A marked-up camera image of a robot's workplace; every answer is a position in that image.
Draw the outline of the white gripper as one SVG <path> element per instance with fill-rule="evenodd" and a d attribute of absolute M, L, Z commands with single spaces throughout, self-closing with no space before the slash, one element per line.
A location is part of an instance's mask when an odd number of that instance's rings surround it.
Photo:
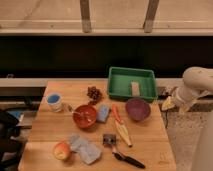
<path fill-rule="evenodd" d="M 174 104 L 180 108 L 191 107 L 193 99 L 193 92 L 185 86 L 177 87 L 172 93 L 172 100 Z"/>

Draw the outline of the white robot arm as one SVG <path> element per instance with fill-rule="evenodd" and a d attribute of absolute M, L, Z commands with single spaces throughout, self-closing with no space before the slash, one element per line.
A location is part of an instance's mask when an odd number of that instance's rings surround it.
<path fill-rule="evenodd" d="M 208 95 L 213 96 L 213 69 L 190 67 L 184 71 L 182 84 L 172 93 L 172 99 L 186 112 Z M 191 171 L 213 171 L 213 110 L 201 130 Z"/>

